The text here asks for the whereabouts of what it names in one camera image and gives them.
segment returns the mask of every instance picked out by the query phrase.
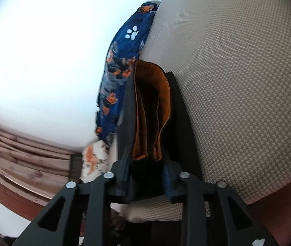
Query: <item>paw print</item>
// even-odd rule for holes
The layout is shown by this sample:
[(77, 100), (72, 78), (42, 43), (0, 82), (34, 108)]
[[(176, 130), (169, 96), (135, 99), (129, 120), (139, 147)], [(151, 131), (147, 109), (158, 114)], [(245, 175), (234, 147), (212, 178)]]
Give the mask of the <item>paw print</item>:
[(134, 40), (135, 39), (135, 36), (138, 34), (138, 27), (134, 26), (133, 27), (133, 32), (132, 32), (131, 29), (128, 29), (127, 30), (127, 33), (128, 34), (125, 35), (125, 38), (127, 38), (127, 39), (131, 38), (131, 40)]

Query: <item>blue floral fabric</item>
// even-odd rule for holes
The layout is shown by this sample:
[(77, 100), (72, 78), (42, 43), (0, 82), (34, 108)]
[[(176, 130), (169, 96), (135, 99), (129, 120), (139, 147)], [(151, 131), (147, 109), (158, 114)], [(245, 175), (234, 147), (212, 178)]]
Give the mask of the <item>blue floral fabric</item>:
[(148, 37), (157, 8), (155, 3), (142, 4), (119, 29), (109, 47), (97, 97), (99, 111), (96, 120), (96, 134), (108, 145), (117, 127), (126, 80)]

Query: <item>curtain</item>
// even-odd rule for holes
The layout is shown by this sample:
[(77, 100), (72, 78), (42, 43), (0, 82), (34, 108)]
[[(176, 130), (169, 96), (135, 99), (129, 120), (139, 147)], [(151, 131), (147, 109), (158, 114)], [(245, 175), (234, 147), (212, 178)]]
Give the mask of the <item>curtain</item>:
[(0, 130), (0, 178), (16, 193), (43, 203), (68, 181), (72, 153)]

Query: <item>curtain fold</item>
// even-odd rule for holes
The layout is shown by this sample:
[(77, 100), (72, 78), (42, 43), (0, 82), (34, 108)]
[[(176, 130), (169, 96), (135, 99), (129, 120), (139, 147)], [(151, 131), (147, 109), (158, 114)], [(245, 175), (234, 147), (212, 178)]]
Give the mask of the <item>curtain fold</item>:
[(14, 192), (48, 199), (65, 185), (73, 152), (20, 138), (0, 130), (0, 175), (19, 186)]

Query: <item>silver screw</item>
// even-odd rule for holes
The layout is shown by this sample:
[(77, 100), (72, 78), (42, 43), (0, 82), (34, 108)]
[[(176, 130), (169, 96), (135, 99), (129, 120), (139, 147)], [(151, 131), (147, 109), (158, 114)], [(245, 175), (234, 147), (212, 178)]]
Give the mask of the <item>silver screw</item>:
[(181, 172), (181, 173), (179, 174), (179, 176), (180, 176), (181, 178), (188, 178), (188, 177), (190, 177), (190, 174), (189, 174), (188, 172)]
[(103, 177), (104, 177), (104, 178), (113, 178), (114, 175), (115, 175), (115, 174), (112, 173), (112, 172), (106, 172), (106, 173), (103, 174)]
[(66, 183), (66, 187), (67, 187), (68, 189), (73, 189), (73, 188), (76, 187), (76, 182), (74, 182), (74, 181), (67, 182), (67, 183)]
[(222, 188), (222, 189), (227, 187), (227, 183), (225, 181), (222, 181), (222, 180), (217, 182), (216, 184), (217, 184), (217, 187)]

